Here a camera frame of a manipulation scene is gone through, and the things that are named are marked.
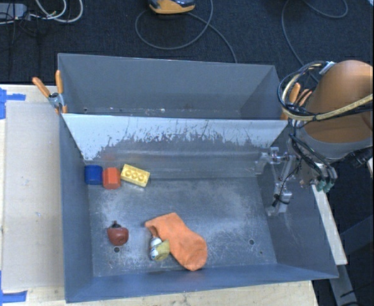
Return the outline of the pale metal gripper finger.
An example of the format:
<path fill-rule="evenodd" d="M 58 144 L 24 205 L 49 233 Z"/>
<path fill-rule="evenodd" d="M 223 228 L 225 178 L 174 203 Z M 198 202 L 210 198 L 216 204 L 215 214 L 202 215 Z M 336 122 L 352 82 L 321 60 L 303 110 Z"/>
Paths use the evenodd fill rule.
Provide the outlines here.
<path fill-rule="evenodd" d="M 259 159 L 255 162 L 255 174 L 260 175 L 267 164 L 281 164 L 288 159 L 288 153 L 280 153 L 278 147 L 270 147 L 268 150 L 261 150 Z"/>
<path fill-rule="evenodd" d="M 268 216 L 276 216 L 286 213 L 292 199 L 292 193 L 285 186 L 275 186 L 273 191 L 273 200 L 266 207 Z"/>

